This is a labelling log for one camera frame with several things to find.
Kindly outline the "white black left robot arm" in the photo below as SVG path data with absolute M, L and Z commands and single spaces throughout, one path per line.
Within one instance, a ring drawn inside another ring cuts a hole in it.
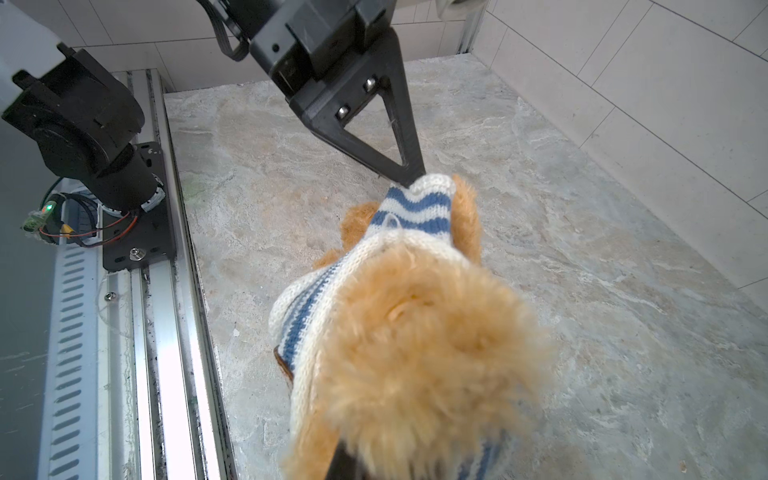
M 391 1 L 206 1 L 221 52 L 254 59 L 319 139 L 408 186 L 424 172 Z M 1 5 L 1 113 L 55 175 L 118 212 L 165 191 L 132 145 L 145 123 L 131 92 L 9 2 Z

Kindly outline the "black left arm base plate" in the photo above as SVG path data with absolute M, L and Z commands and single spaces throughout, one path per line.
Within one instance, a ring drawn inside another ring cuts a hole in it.
M 102 265 L 108 272 L 133 270 L 151 264 L 174 260 L 176 241 L 172 228 L 171 210 L 167 194 L 166 162 L 161 145 L 145 142 L 136 145 L 137 153 L 152 172 L 165 194 L 149 211 L 139 209 L 138 220 L 128 233 L 133 216 L 102 231 L 102 239 L 109 240 L 102 247 Z

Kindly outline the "aluminium left corner post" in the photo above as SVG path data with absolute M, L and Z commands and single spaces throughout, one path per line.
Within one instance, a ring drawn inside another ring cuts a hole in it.
M 487 3 L 484 2 L 467 14 L 457 49 L 457 54 L 466 54 L 471 51 L 474 40 L 480 28 L 483 15 L 485 13 L 486 6 Z

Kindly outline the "left green circuit board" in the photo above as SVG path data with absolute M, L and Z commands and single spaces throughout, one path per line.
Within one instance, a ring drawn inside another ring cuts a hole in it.
M 60 202 L 48 200 L 38 210 L 28 214 L 22 223 L 21 229 L 25 233 L 49 236 L 59 235 L 62 225 Z

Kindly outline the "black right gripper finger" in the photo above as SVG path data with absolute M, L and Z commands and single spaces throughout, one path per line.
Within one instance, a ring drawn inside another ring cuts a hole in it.
M 339 441 L 324 477 L 325 480 L 365 480 L 364 465 L 348 452 L 346 444 Z

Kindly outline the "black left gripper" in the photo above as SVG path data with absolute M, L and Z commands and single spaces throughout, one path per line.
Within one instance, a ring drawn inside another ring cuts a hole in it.
M 300 90 L 289 106 L 316 137 L 403 186 L 426 173 L 394 1 L 198 4 L 226 57 L 254 59 L 288 96 Z

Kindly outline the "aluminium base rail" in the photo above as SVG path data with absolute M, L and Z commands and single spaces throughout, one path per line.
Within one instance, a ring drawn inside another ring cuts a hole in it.
M 161 151 L 176 254 L 108 278 L 128 323 L 131 393 L 126 431 L 135 444 L 131 479 L 237 476 L 184 199 L 164 85 L 155 69 L 119 72 L 146 122 L 136 140 Z

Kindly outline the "white ventilation grille strip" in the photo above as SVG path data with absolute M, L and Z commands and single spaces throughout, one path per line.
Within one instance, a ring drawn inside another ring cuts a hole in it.
M 56 248 L 38 477 L 97 473 L 97 252 Z

